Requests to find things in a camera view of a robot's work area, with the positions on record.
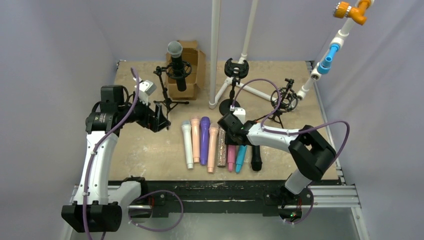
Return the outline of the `glitter sequin microphone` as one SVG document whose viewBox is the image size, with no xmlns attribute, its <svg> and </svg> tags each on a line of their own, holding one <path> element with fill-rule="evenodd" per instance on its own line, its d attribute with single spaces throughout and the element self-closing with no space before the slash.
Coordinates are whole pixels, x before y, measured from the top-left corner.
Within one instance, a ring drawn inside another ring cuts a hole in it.
<svg viewBox="0 0 424 240">
<path fill-rule="evenodd" d="M 217 139 L 217 167 L 225 168 L 227 164 L 227 145 L 226 145 L 226 132 L 219 127 Z"/>
</svg>

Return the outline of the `white microphone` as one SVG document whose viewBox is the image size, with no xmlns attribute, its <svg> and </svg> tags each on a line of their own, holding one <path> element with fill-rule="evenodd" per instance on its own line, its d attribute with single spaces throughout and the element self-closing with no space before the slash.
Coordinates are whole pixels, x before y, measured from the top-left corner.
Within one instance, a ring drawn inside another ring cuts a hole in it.
<svg viewBox="0 0 424 240">
<path fill-rule="evenodd" d="M 181 123 L 181 130 L 183 134 L 186 166 L 188 170 L 192 170 L 194 168 L 194 157 L 193 157 L 193 147 L 192 147 L 191 123 L 188 120 L 184 120 Z"/>
</svg>

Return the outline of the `round base mic stand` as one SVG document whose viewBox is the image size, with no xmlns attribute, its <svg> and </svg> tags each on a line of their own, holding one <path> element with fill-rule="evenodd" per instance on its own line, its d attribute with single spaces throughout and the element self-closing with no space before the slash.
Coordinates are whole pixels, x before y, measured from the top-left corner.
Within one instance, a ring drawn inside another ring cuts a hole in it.
<svg viewBox="0 0 424 240">
<path fill-rule="evenodd" d="M 240 107 L 240 104 L 235 100 L 235 88 L 241 83 L 241 79 L 247 77 L 249 73 L 249 63 L 244 58 L 239 62 L 233 62 L 232 58 L 229 58 L 224 65 L 224 73 L 230 78 L 231 90 L 229 98 L 223 100 L 219 105 L 219 112 L 222 116 L 231 111 L 231 106 L 235 108 Z"/>
</svg>

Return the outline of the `black microphone orange cap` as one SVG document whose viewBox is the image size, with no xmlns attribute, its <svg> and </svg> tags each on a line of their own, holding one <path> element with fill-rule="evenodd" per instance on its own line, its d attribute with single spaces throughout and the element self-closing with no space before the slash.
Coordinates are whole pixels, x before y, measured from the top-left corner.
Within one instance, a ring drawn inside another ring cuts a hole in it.
<svg viewBox="0 0 424 240">
<path fill-rule="evenodd" d="M 261 156 L 261 147 L 259 145 L 253 145 L 251 149 L 251 169 L 255 172 L 262 170 L 262 156 Z"/>
</svg>

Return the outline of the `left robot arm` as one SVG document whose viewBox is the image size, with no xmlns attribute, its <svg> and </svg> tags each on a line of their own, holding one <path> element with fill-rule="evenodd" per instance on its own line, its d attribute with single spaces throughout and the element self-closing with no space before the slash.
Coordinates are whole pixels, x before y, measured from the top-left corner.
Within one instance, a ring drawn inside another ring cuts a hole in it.
<svg viewBox="0 0 424 240">
<path fill-rule="evenodd" d="M 125 124 L 137 123 L 154 133 L 170 125 L 162 106 L 150 108 L 149 96 L 156 90 L 151 82 L 135 85 L 133 101 L 122 85 L 105 85 L 101 99 L 85 120 L 84 169 L 73 201 L 64 205 L 61 217 L 78 233 L 116 232 L 123 215 L 135 199 L 147 193 L 143 177 L 127 177 L 109 190 L 109 173 L 114 149 Z"/>
</svg>

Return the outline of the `cardboard box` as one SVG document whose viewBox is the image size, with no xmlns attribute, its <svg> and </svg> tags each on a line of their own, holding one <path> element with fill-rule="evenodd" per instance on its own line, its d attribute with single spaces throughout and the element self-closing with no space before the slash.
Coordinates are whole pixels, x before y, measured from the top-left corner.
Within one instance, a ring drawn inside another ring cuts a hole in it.
<svg viewBox="0 0 424 240">
<path fill-rule="evenodd" d="M 177 82 L 165 76 L 165 86 L 168 94 L 175 100 L 196 100 L 200 90 L 205 85 L 206 78 L 206 55 L 200 49 L 197 40 L 179 40 L 182 46 L 181 58 L 191 65 L 191 73 L 185 77 L 186 90 L 179 91 Z"/>
</svg>

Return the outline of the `black sparkly microphone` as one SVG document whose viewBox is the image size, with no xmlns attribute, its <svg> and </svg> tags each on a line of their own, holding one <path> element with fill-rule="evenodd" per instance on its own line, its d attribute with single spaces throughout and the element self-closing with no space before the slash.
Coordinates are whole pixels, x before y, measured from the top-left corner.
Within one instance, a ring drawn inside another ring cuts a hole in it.
<svg viewBox="0 0 424 240">
<path fill-rule="evenodd" d="M 175 80 L 179 92 L 184 92 L 187 89 L 182 52 L 183 47 L 178 41 L 171 41 L 167 46 L 167 53 L 170 55 L 172 68 L 170 78 Z"/>
</svg>

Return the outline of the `purple microphone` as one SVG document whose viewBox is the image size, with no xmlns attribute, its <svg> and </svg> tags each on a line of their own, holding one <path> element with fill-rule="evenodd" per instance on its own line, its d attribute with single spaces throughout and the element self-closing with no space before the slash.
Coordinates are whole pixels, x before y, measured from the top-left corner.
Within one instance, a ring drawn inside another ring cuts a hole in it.
<svg viewBox="0 0 424 240">
<path fill-rule="evenodd" d="M 208 161 L 210 125 L 210 118 L 203 116 L 200 120 L 200 164 L 202 166 L 205 166 Z"/>
</svg>

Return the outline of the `tripod shock mount stand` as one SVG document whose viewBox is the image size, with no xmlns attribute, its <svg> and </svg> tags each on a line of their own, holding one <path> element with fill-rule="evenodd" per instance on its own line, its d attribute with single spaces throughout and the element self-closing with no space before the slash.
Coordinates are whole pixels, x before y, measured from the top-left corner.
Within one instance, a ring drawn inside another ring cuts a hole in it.
<svg viewBox="0 0 424 240">
<path fill-rule="evenodd" d="M 276 110 L 272 116 L 267 117 L 267 119 L 280 124 L 282 128 L 284 127 L 281 119 L 282 114 L 294 111 L 300 101 L 300 98 L 293 90 L 295 80 L 286 78 L 284 81 L 287 82 L 286 86 L 278 88 L 278 90 L 273 91 L 271 94 L 270 103 L 274 109 L 276 108 Z M 280 103 L 278 103 L 278 99 L 273 100 L 274 95 L 278 96 L 278 93 L 280 93 L 281 96 Z"/>
<path fill-rule="evenodd" d="M 183 63 L 185 64 L 185 68 L 184 68 L 184 77 L 186 80 L 186 77 L 188 77 L 191 73 L 192 73 L 192 66 L 189 62 L 184 61 Z M 155 70 L 153 71 L 153 73 L 155 75 L 157 75 L 160 85 L 161 85 L 161 89 L 162 89 L 162 96 L 163 96 L 163 100 L 161 101 L 154 101 L 154 103 L 160 103 L 163 104 L 166 108 L 166 117 L 168 118 L 169 113 L 177 106 L 177 105 L 188 105 L 189 102 L 188 101 L 175 101 L 172 100 L 170 98 L 170 96 L 168 95 L 168 88 L 165 86 L 164 80 L 162 78 L 162 73 L 165 73 L 167 77 L 171 78 L 171 74 L 172 72 L 172 63 L 169 63 L 166 66 L 157 66 L 155 68 Z"/>
</svg>

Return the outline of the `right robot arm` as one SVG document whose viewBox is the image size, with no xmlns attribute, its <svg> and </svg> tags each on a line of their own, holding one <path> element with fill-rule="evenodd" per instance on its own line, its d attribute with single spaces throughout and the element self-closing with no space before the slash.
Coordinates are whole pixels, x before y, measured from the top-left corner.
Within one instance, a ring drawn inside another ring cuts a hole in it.
<svg viewBox="0 0 424 240">
<path fill-rule="evenodd" d="M 265 146 L 290 153 L 297 170 L 287 178 L 284 188 L 293 195 L 300 194 L 311 182 L 321 180 L 336 158 L 336 150 L 310 125 L 301 129 L 277 129 L 250 120 L 242 123 L 232 113 L 217 123 L 231 145 Z"/>
</svg>

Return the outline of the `pink microphone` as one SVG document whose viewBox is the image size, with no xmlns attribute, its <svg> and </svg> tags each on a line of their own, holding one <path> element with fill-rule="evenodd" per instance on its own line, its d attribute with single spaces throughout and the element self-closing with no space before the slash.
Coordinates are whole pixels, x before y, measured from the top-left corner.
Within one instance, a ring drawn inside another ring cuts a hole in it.
<svg viewBox="0 0 424 240">
<path fill-rule="evenodd" d="M 227 147 L 227 169 L 232 172 L 235 168 L 236 163 L 236 146 L 228 145 Z"/>
</svg>

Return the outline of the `blue microphone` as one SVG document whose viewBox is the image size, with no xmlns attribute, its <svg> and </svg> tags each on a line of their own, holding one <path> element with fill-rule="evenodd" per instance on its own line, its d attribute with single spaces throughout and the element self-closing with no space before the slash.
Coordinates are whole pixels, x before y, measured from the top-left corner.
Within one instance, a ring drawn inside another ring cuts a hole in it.
<svg viewBox="0 0 424 240">
<path fill-rule="evenodd" d="M 244 160 L 246 156 L 248 146 L 247 145 L 240 145 L 238 148 L 236 161 L 235 161 L 235 172 L 239 174 L 241 172 L 241 169 L 244 165 Z"/>
</svg>

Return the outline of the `beige microphone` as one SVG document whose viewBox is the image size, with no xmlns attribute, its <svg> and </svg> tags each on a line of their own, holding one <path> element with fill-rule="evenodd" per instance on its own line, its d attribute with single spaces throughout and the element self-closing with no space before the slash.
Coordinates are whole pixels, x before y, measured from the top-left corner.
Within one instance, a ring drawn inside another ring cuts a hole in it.
<svg viewBox="0 0 424 240">
<path fill-rule="evenodd" d="M 207 172 L 209 174 L 213 174 L 215 169 L 215 156 L 216 156 L 218 135 L 219 135 L 219 125 L 216 122 L 214 122 L 209 127 L 209 146 L 208 146 L 208 156 L 207 156 Z"/>
<path fill-rule="evenodd" d="M 192 116 L 190 124 L 193 162 L 200 163 L 200 118 L 198 116 Z"/>
</svg>

